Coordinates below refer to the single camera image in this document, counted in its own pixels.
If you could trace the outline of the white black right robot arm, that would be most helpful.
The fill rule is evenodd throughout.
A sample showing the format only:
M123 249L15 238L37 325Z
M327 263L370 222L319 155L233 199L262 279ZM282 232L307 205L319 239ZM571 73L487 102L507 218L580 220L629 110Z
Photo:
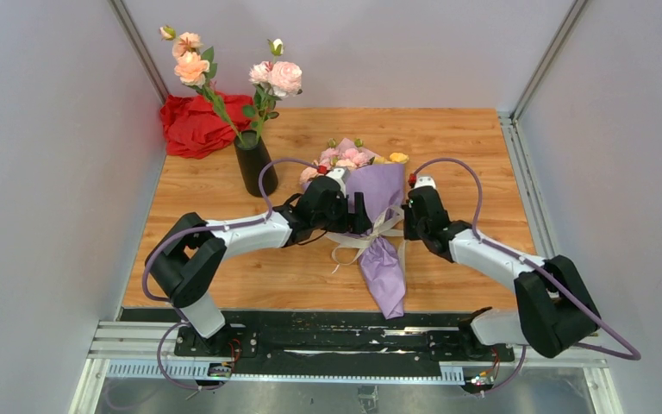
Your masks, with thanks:
M431 185L409 191L403 212L406 239L515 294L515 310L486 307L462 320L457 339L465 358L479 360L499 344L528 345L554 358L597 331L598 311L570 259L524 254L475 233L470 223L449 218Z

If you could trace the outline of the purple paper bouquet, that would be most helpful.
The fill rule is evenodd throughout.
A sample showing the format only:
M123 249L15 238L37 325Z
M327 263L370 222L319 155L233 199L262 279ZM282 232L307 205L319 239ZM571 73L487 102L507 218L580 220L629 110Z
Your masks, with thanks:
M406 294L404 245L398 248L391 237L402 237L398 225L403 221L405 153L379 155L362 141L344 138L331 140L318 158L317 166L346 168L350 176L347 193L360 192L365 200L365 213L372 227L362 235L328 234L334 243L331 258L337 268L357 265L365 285L386 319L404 315Z

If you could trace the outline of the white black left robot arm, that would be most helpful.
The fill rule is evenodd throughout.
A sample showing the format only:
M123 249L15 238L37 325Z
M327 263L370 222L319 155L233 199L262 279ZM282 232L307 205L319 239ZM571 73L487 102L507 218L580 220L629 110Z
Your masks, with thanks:
M228 221L181 216L147 257L144 277L159 285L164 300L193 328L197 346L218 356L228 349L229 326L209 287L225 260L302 245L315 231L363 235L371 227L364 194L349 192L343 178L321 176L265 214Z

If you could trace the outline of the cream ribbon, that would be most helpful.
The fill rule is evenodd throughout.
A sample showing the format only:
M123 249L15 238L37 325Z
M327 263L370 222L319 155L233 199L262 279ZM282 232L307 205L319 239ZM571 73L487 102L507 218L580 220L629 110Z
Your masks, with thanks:
M331 252L331 258L336 263L333 273L342 266L350 266L372 245L372 242L379 238L403 237L402 229L396 229L396 226L403 221L403 209L398 205L391 205L383 210L377 219L372 223L372 229L361 236L326 234L325 238L336 243ZM356 254L351 261L342 262L337 258L337 251L340 249L355 249Z

